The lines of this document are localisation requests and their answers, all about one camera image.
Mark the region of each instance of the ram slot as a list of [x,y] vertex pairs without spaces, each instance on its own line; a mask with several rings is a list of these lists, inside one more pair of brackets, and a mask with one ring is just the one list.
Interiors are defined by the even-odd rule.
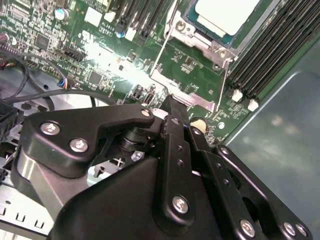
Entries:
[[144,28],[141,29],[140,38],[138,40],[139,45],[142,46],[146,42],[151,31],[154,29],[154,27],[159,19],[159,16],[160,16],[164,6],[166,5],[167,1],[168,0],[158,0],[156,8],[152,13],[152,16],[149,18],[149,20],[147,21],[147,24],[144,26]]
[[277,63],[275,68],[272,68],[267,75],[267,80],[260,84],[259,86],[254,86],[253,95],[257,96],[263,89],[269,84],[269,82],[278,74],[279,70],[285,66],[290,58],[292,58],[297,50],[300,49],[305,43],[312,39],[312,33],[317,33],[320,30],[320,17],[314,21],[311,27],[304,29],[303,33],[299,36],[296,43],[288,48],[288,52],[285,53],[286,58]]
[[118,0],[114,3],[112,10],[115,11],[115,19],[118,19],[126,7],[126,0]]
[[229,79],[233,83],[236,83],[240,79],[241,74],[244,73],[246,69],[254,62],[255,56],[257,56],[259,52],[261,52],[261,50],[264,48],[264,46],[268,43],[268,38],[272,36],[275,33],[275,31],[280,29],[281,24],[279,25],[279,23],[281,22],[283,23],[284,20],[290,15],[290,12],[292,12],[293,9],[295,9],[296,7],[297,7],[296,0],[291,0],[279,10],[277,15],[275,16],[275,19],[264,30],[262,35],[252,45],[249,51],[240,60],[237,67],[232,71]]
[[140,29],[145,22],[146,19],[148,19],[149,10],[151,7],[151,0],[146,0],[144,3],[144,6],[141,11],[139,11],[135,21],[132,23],[132,27],[134,29]]
[[139,5],[139,0],[132,0],[128,9],[125,11],[125,13],[120,17],[120,20],[115,26],[115,31],[117,33],[122,33],[127,28],[129,23],[131,22],[132,18],[135,16],[137,12],[137,8]]
[[253,64],[247,72],[242,75],[242,81],[239,83],[239,86],[241,88],[245,88],[247,91],[251,91],[253,86],[256,85],[256,81],[260,81],[260,78],[254,77],[256,73],[259,73],[261,71],[261,68],[265,65],[268,65],[269,63],[273,63],[276,58],[271,58],[271,55],[273,53],[282,52],[283,48],[285,47],[284,41],[289,40],[292,41],[292,38],[290,38],[290,33],[292,31],[295,31],[296,25],[298,21],[303,19],[303,17],[308,13],[308,10],[312,7],[312,4],[308,4],[305,6],[300,6],[296,10],[298,13],[297,15],[292,14],[290,17],[286,19],[285,25],[281,27],[281,30],[277,32],[275,36],[267,43],[267,49],[266,51],[259,54],[259,56],[255,59],[256,64]]

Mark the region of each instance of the capacitor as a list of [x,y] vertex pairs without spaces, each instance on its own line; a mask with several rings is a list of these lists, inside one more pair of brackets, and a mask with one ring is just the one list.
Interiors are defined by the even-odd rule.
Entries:
[[57,20],[67,20],[69,18],[69,11],[64,8],[59,8],[54,11],[55,18]]
[[0,44],[3,44],[9,40],[8,34],[0,32]]

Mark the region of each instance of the electronic component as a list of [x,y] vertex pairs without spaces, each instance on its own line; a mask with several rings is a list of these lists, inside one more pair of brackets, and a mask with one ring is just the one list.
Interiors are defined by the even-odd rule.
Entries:
[[194,0],[187,12],[187,20],[201,33],[228,45],[259,1],[248,0],[243,5],[238,0]]
[[152,84],[147,91],[147,94],[143,100],[143,103],[149,105],[151,101],[154,99],[155,95],[156,95],[156,86]]
[[54,11],[54,16],[57,20],[67,20],[69,18],[69,11],[64,8],[59,8]]
[[100,81],[101,81],[101,78],[102,78],[102,76],[99,73],[96,73],[95,71],[92,71],[88,81],[90,83],[98,85],[100,83]]
[[318,1],[289,1],[234,66],[228,81],[256,109],[259,94],[295,53],[319,31]]
[[65,46],[62,50],[62,52],[67,55],[68,57],[76,60],[77,62],[81,62],[85,59],[86,57],[86,54],[83,53],[83,52],[80,52],[76,49],[73,49],[73,48],[70,48],[70,47],[67,47]]
[[137,55],[131,51],[131,52],[129,52],[127,59],[129,62],[132,63],[136,59],[136,57],[137,57]]
[[132,93],[132,98],[138,100],[142,93],[144,91],[144,88],[141,85],[137,85]]
[[49,38],[39,33],[36,37],[34,45],[37,46],[39,49],[46,50],[49,45]]
[[153,11],[151,17],[148,18],[147,23],[145,24],[145,27],[141,30],[138,44],[143,45],[145,44],[147,38],[149,37],[149,34],[154,29],[160,14],[162,12],[163,7],[166,5],[168,0],[158,0],[156,2],[156,8]]
[[68,0],[56,0],[55,6],[66,9],[68,7]]
[[24,112],[0,101],[0,143],[8,136],[10,130],[23,120]]
[[0,33],[0,44],[6,43],[9,40],[8,34],[1,32]]
[[129,4],[129,7],[123,13],[123,15],[120,17],[118,23],[115,26],[116,33],[121,34],[125,31],[128,24],[131,22],[132,18],[135,16],[139,2],[140,2],[139,0],[132,0],[131,1],[131,3]]

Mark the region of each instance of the black plastic part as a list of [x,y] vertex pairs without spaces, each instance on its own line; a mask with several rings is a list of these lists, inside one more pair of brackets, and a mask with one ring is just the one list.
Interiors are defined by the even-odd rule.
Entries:
[[172,96],[167,96],[160,106],[160,109],[166,111],[169,115],[174,116],[179,119],[183,125],[189,126],[189,116],[187,111],[182,111],[181,109],[186,109],[186,106],[182,103],[174,100]]
[[196,221],[169,236],[152,213],[159,160],[148,158],[111,175],[72,198],[57,216],[48,240],[222,240],[199,176],[186,184],[196,195]]
[[[257,210],[259,225],[267,239],[275,240],[311,240],[312,233],[305,224],[226,146],[217,145],[214,152],[224,159],[225,165],[240,182],[240,194],[248,199]],[[290,223],[296,236],[288,234],[284,223]],[[307,237],[300,234],[296,224],[303,226]]]
[[247,220],[254,228],[256,239],[264,239],[262,231],[255,226],[240,193],[223,159],[211,153],[205,136],[196,134],[195,127],[188,127],[187,134],[192,145],[192,159],[203,176],[208,197],[224,239],[252,239],[242,230],[240,221]]
[[10,130],[23,121],[24,112],[0,101],[0,143],[8,136]]
[[13,160],[10,172],[10,179],[14,185],[14,188],[17,189],[20,193],[37,202],[40,205],[43,205],[40,198],[38,197],[36,190],[31,185],[31,183],[22,177],[17,170],[17,158]]
[[[184,137],[181,118],[187,109],[169,96],[164,101],[165,111],[170,113],[162,124],[160,161],[154,193],[153,216],[166,233],[179,236],[188,231],[196,218],[194,190],[188,186],[192,179],[190,147]],[[185,213],[173,205],[174,197],[181,198],[187,205]]]
[[[98,154],[96,143],[107,134],[107,142],[127,128],[150,127],[154,116],[144,116],[139,104],[61,110],[36,113],[28,116],[23,124],[20,145],[32,159],[66,178],[84,176]],[[60,127],[57,135],[41,131],[44,123]],[[70,141],[83,139],[88,144],[86,152],[75,152]]]

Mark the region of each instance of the screw hole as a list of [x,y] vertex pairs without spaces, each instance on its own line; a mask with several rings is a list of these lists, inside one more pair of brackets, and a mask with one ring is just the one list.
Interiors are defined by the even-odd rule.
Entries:
[[181,159],[179,159],[177,162],[178,166],[182,167],[185,163]]
[[230,186],[230,182],[227,179],[223,180],[224,184],[227,185],[228,187]]

